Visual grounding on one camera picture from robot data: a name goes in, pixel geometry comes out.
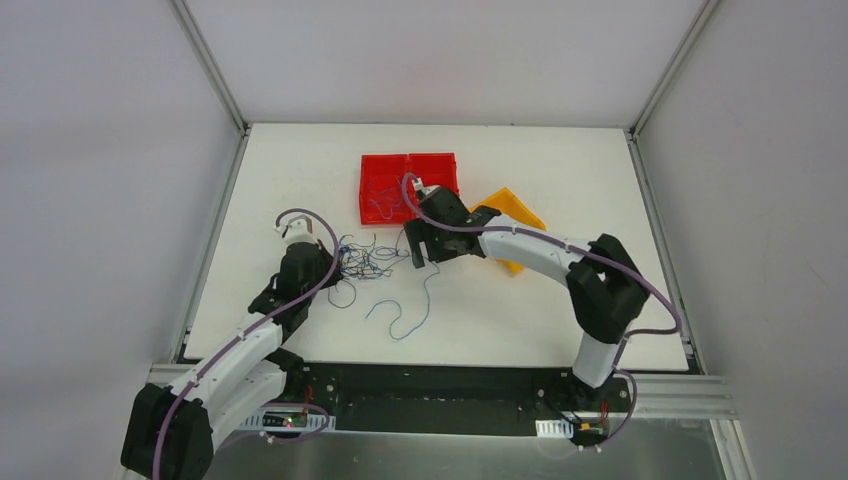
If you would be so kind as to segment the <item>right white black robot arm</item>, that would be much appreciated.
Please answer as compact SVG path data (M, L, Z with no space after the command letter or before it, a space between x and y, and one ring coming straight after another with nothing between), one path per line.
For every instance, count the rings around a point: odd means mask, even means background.
M454 191L416 176L406 180L404 201L416 215L404 224L415 267L471 255L516 263L566 287L582 330L568 397L583 410L603 402L624 335L650 296L621 242L603 234L571 243L495 208L470 210Z

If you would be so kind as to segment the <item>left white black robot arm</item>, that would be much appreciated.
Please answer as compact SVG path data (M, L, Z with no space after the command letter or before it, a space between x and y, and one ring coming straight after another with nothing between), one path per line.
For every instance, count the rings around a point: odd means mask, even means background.
M305 390L299 356L283 343L304 323L314 296L342 278L337 250L319 240L287 245L266 286L211 356L165 386L136 395L120 454L148 479L201 479L223 441L255 410Z

